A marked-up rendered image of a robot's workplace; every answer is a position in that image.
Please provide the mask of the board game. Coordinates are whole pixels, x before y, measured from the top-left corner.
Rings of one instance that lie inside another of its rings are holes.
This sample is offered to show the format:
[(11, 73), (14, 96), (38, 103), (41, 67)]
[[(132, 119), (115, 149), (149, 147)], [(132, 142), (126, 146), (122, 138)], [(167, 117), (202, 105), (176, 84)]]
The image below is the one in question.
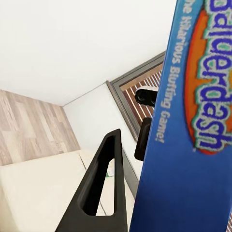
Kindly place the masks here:
[(106, 176), (107, 177), (115, 176), (115, 172), (111, 164), (108, 165)]
[(226, 232), (232, 0), (176, 0), (129, 232)]

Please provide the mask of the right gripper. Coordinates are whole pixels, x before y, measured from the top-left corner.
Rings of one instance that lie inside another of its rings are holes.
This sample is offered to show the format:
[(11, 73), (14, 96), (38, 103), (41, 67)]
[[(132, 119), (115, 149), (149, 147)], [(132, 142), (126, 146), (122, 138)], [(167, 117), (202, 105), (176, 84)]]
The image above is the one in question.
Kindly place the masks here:
[(148, 141), (148, 136), (149, 136), (149, 130), (151, 127), (151, 121), (152, 121), (152, 118), (150, 117), (145, 117), (142, 121), (139, 138), (138, 138), (136, 149), (134, 152), (134, 157), (137, 160), (144, 161), (145, 151), (146, 151), (146, 146), (147, 146), (147, 141)]

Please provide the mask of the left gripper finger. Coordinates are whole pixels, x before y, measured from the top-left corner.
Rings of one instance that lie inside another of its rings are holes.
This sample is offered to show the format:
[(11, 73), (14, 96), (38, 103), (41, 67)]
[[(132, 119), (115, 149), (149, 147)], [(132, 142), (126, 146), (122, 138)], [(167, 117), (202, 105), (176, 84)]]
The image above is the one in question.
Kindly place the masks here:
[[(115, 160), (114, 213), (97, 216), (112, 159)], [(128, 232), (121, 129), (104, 137), (54, 232)]]

